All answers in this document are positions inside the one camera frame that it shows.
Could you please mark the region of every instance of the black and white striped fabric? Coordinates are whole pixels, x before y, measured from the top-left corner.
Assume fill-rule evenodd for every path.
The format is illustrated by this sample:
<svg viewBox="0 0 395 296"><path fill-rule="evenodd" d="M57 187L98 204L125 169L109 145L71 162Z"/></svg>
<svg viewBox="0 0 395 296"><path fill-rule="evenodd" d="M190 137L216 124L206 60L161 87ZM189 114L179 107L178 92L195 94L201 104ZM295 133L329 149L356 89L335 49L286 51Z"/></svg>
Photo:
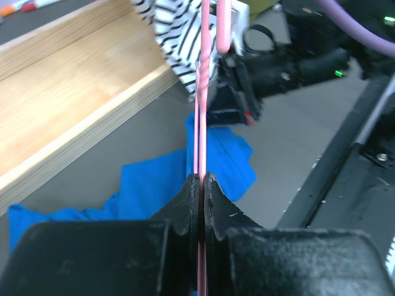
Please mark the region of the black and white striped fabric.
<svg viewBox="0 0 395 296"><path fill-rule="evenodd" d="M178 79L191 95L196 89L196 62L201 55L201 0L130 0L141 18L154 25L156 42ZM212 52L210 78L215 73L215 27L210 15Z"/></svg>

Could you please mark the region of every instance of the blue object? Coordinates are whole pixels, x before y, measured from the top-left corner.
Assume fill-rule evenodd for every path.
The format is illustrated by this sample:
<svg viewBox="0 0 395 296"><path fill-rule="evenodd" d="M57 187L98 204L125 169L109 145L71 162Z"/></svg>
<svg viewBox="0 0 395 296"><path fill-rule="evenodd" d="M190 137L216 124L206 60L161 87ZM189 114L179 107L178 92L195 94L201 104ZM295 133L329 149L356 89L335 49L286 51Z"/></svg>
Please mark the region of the blue object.
<svg viewBox="0 0 395 296"><path fill-rule="evenodd" d="M10 251L33 224L44 221L103 221L147 219L162 208L181 189L193 172L194 115L185 121L187 148L122 167L120 191L102 210L78 211L65 208L51 214L27 209L22 204L9 207ZM207 171L217 175L224 193L236 201L256 180L248 160L252 149L229 128L207 130Z"/></svg>

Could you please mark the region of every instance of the green light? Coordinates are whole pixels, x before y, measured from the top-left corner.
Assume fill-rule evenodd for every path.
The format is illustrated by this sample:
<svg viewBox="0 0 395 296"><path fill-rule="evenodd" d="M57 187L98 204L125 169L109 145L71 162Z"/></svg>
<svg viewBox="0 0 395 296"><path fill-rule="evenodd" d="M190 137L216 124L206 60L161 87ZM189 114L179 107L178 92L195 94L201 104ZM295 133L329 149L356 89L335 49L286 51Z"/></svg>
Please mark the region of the green light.
<svg viewBox="0 0 395 296"><path fill-rule="evenodd" d="M336 70L335 75L339 77L343 77L343 73L341 71Z"/></svg>
<svg viewBox="0 0 395 296"><path fill-rule="evenodd" d="M384 21L393 23L393 22L395 22L395 17L385 17Z"/></svg>

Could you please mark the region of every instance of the purple tube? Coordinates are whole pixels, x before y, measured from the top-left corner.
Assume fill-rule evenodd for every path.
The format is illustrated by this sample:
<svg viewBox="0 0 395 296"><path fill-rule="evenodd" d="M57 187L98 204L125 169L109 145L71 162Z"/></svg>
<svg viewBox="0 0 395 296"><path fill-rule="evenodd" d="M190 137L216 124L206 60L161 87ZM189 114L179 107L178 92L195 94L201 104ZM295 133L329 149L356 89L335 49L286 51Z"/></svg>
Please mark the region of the purple tube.
<svg viewBox="0 0 395 296"><path fill-rule="evenodd" d="M315 0L337 26L364 46L395 58L395 43L389 42L364 28L336 0Z"/></svg>

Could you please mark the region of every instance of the wooden board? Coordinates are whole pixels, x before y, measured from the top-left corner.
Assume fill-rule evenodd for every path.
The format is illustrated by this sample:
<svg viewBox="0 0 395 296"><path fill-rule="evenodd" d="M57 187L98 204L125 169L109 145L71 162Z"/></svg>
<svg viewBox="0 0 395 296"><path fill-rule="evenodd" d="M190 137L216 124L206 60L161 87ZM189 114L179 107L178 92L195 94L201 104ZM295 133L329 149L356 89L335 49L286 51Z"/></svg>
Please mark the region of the wooden board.
<svg viewBox="0 0 395 296"><path fill-rule="evenodd" d="M134 12L0 81L0 215L175 82Z"/></svg>
<svg viewBox="0 0 395 296"><path fill-rule="evenodd" d="M0 46L0 81L133 11L128 0L97 0Z"/></svg>

